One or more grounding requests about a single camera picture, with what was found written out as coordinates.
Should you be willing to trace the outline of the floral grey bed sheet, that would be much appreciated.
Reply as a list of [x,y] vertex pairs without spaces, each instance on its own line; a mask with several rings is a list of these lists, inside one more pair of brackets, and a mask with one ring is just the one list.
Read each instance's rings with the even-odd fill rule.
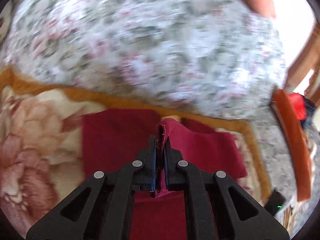
[[272,185],[300,207],[267,109],[289,65],[275,21],[241,0],[10,0],[1,11],[1,63],[49,84],[250,118]]

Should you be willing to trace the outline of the dark red knit sweater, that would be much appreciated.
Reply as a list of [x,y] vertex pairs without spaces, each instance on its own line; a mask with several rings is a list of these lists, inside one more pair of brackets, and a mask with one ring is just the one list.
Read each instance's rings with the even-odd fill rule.
[[[149,138],[157,138],[162,149],[166,141],[182,158],[199,169],[214,173],[225,171],[233,179],[247,176],[246,168],[233,136],[217,132],[198,121],[162,119],[147,109],[107,109],[84,116],[82,156],[84,173],[107,173],[134,161],[148,147]],[[131,239],[186,239],[184,195],[161,185],[155,196],[139,191],[133,206]]]

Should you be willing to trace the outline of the red object beside bed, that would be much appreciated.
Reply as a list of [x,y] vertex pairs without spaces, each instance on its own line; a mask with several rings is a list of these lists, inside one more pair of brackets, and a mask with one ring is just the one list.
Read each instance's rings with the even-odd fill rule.
[[306,119],[304,97],[299,93],[288,94],[288,98],[293,106],[295,115],[299,121]]

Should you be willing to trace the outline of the orange cream floral fleece blanket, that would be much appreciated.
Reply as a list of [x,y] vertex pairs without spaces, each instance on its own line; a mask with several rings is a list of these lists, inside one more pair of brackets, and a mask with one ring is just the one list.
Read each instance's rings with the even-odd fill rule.
[[271,185],[246,121],[212,119],[84,89],[45,86],[6,68],[1,71],[1,210],[21,236],[88,177],[82,120],[107,109],[147,109],[162,119],[187,118],[230,133],[247,172],[236,181],[259,203],[267,202]]

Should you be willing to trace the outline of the orange wooden bed frame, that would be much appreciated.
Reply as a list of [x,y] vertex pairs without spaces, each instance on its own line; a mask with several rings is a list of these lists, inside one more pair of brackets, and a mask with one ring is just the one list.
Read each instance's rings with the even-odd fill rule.
[[296,117],[294,106],[283,89],[276,88],[272,94],[271,106],[283,130],[291,154],[297,185],[297,201],[311,198],[311,159],[305,134]]

